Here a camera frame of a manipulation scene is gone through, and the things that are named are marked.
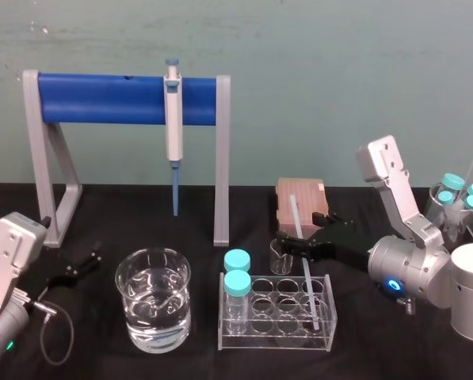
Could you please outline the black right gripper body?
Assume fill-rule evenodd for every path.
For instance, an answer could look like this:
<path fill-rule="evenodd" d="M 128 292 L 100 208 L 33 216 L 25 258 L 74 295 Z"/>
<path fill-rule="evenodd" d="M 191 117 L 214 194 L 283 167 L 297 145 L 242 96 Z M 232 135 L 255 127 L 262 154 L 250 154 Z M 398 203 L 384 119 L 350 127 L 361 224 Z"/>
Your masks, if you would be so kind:
<path fill-rule="evenodd" d="M 312 235 L 312 260 L 336 260 L 368 273 L 370 249 L 375 238 L 358 232 L 353 224 L 335 223 Z"/>

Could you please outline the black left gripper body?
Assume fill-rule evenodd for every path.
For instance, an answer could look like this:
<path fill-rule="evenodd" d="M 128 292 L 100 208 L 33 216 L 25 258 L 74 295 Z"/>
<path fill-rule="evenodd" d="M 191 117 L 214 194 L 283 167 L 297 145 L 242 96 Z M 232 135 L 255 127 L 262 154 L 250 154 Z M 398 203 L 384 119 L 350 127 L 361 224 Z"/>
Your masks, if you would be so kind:
<path fill-rule="evenodd" d="M 28 295 L 41 295 L 57 286 L 71 286 L 74 278 L 65 275 L 67 265 L 74 264 L 61 249 L 45 248 L 20 277 L 20 289 Z"/>

